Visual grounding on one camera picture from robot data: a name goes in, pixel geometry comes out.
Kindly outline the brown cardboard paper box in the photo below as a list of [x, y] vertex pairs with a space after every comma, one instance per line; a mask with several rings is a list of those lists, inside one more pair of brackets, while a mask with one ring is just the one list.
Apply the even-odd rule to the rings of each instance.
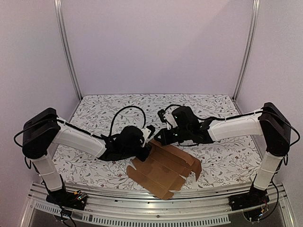
[[191, 173], [197, 181], [202, 172], [201, 161], [172, 145], [162, 146], [156, 140], [149, 142], [151, 153], [145, 161], [138, 158], [126, 169], [130, 179], [162, 200], [180, 191]]

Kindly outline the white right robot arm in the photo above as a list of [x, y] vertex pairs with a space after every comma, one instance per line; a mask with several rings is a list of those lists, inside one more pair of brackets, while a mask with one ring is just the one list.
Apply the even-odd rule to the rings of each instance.
[[202, 119], [189, 106], [179, 106], [170, 116], [160, 110], [158, 116], [167, 125], [154, 136], [162, 146], [188, 140], [199, 145], [242, 136], [263, 136], [266, 152], [253, 181], [253, 189], [245, 195], [248, 206], [255, 206], [263, 199], [262, 191], [267, 189], [290, 150], [292, 126], [271, 102], [253, 112], [227, 118]]

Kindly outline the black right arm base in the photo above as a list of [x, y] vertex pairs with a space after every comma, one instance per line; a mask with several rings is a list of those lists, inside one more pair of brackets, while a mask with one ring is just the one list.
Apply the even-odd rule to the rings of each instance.
[[252, 184], [248, 192], [230, 196], [228, 200], [232, 211], [234, 211], [268, 203], [269, 196], [267, 190], [257, 189]]

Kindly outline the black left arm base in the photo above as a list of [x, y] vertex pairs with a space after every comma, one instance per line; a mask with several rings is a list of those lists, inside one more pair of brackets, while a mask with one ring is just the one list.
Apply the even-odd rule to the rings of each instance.
[[45, 188], [48, 193], [46, 197], [46, 201], [61, 207], [67, 207], [76, 210], [84, 210], [87, 203], [88, 195], [85, 192], [82, 192], [81, 190], [68, 192], [66, 190], [62, 176], [61, 175], [59, 176], [61, 180], [61, 186], [59, 187], [59, 189], [51, 191], [48, 188], [47, 183], [44, 182]]

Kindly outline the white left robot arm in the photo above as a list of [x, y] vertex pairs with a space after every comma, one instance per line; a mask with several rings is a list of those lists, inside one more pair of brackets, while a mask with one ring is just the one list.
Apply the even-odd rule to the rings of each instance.
[[102, 161], [130, 157], [145, 161], [151, 151], [148, 141], [154, 132], [152, 125], [143, 125], [141, 129], [130, 125], [120, 133], [98, 136], [66, 122], [49, 107], [24, 124], [22, 152], [36, 167], [52, 198], [60, 205], [67, 205], [70, 194], [63, 189], [64, 182], [48, 154], [51, 144], [68, 146]]

